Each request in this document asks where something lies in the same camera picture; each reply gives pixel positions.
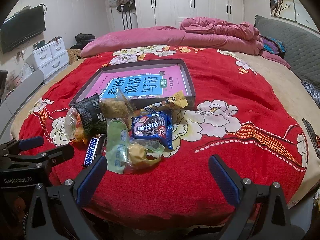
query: floor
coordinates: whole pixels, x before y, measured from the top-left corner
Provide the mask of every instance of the floor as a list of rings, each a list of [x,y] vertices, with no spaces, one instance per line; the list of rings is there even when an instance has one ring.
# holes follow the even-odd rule
[[[173,228],[163,231],[144,231],[138,229],[127,228],[121,225],[109,223],[110,232],[115,240],[179,240],[183,239],[193,228]]]

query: blue snack wrapper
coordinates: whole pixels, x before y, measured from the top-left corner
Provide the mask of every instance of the blue snack wrapper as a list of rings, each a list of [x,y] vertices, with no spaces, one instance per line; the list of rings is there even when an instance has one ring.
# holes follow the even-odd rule
[[[168,149],[173,150],[171,111],[133,118],[132,137],[141,140],[159,141]]]

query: snickers bar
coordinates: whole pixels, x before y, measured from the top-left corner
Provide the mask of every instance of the snickers bar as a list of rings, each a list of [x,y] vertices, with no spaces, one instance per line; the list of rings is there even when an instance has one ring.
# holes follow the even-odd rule
[[[102,134],[100,137],[92,137],[87,152],[85,154],[83,166],[88,167],[97,155],[102,155],[102,151],[105,145],[106,135]]]

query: red floral bedspread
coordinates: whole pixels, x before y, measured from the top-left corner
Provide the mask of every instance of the red floral bedspread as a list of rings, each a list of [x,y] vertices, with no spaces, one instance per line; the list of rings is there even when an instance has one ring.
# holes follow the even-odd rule
[[[159,58],[182,58],[196,90],[194,111],[173,113],[174,150],[158,166],[140,174],[107,171],[88,211],[145,230],[214,225],[233,211],[208,170],[208,158],[219,154],[241,177],[270,185],[278,181],[287,201],[305,174],[305,136],[265,79],[233,53],[156,45],[86,59],[53,85],[30,111],[20,138],[41,135],[39,152],[69,143],[64,129],[68,104],[103,65]],[[53,184],[73,179],[82,170],[84,148],[53,168]]]

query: pink blanket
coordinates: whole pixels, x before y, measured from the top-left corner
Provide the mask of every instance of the pink blanket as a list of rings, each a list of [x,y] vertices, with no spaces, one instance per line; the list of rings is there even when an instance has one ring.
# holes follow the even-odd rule
[[[259,30],[247,22],[238,25],[216,18],[196,17],[184,19],[180,23],[180,29],[187,33],[226,35],[263,43]]]
[[[90,42],[82,50],[81,57],[90,57],[102,52],[117,51],[120,49],[131,49],[151,45],[175,45],[190,46],[198,48],[215,48],[242,52],[250,55],[258,55],[263,48],[263,41],[258,39],[252,25],[225,26],[233,28],[228,35],[220,34],[198,34],[178,30],[170,26],[159,26],[153,28],[137,28],[120,32],[108,33]]]

